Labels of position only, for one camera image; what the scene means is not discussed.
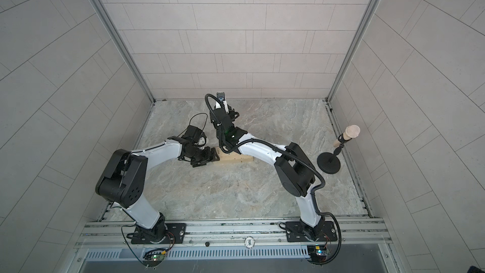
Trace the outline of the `pale wooden block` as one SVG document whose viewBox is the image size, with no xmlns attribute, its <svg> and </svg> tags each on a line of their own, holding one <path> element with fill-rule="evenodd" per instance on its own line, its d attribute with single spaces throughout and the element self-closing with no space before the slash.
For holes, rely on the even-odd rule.
<svg viewBox="0 0 485 273">
<path fill-rule="evenodd" d="M 237 152 L 231 152 L 230 154 L 226 154 L 221 151 L 220 147 L 215 148 L 216 153 L 219 157 L 218 161 L 215 161 L 214 164 L 236 164 L 236 163 L 248 163 L 253 162 L 253 157 L 249 155 L 241 155 Z"/>
</svg>

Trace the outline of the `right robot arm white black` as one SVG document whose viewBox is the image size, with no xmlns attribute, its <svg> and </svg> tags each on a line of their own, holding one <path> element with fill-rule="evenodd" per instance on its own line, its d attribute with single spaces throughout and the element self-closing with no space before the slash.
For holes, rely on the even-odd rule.
<svg viewBox="0 0 485 273">
<path fill-rule="evenodd" d="M 301 224 L 299 232 L 310 241 L 324 238 L 325 218 L 318 208 L 315 192 L 325 186 L 325 180 L 300 146 L 295 143 L 288 146 L 271 144 L 235 127 L 234 113 L 228 113 L 221 107 L 210 108 L 209 111 L 221 151 L 252 156 L 272 165 L 282 186 L 297 200 Z"/>
</svg>

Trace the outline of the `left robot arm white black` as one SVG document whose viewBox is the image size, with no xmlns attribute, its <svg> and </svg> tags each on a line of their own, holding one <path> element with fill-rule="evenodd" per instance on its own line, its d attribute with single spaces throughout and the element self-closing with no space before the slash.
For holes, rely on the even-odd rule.
<svg viewBox="0 0 485 273">
<path fill-rule="evenodd" d="M 172 136 L 147 149 L 115 151 L 95 186 L 97 195 L 121 206 L 134 219 L 135 226 L 152 241 L 160 241 L 166 227 L 163 214 L 156 211 L 143 194 L 147 171 L 171 159 L 187 161 L 197 168 L 217 162 L 220 157 L 213 147 L 200 147 Z"/>
</svg>

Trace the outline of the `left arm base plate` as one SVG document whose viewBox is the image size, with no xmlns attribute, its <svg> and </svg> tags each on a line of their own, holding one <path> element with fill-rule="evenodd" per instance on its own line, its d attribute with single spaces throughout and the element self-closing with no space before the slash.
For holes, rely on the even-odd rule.
<svg viewBox="0 0 485 273">
<path fill-rule="evenodd" d="M 182 244 L 186 227 L 184 223 L 167 223 L 152 230 L 137 226 L 134 232 L 126 235 L 126 238 L 134 245 Z"/>
</svg>

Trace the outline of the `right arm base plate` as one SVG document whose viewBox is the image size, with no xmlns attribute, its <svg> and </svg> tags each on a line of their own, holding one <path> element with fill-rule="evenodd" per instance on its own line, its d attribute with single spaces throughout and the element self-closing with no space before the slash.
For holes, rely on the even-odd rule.
<svg viewBox="0 0 485 273">
<path fill-rule="evenodd" d="M 338 241 L 334 222 L 324 219 L 321 219 L 315 227 L 308 226 L 303 221 L 281 222 L 279 227 L 286 232 L 288 242 Z"/>
</svg>

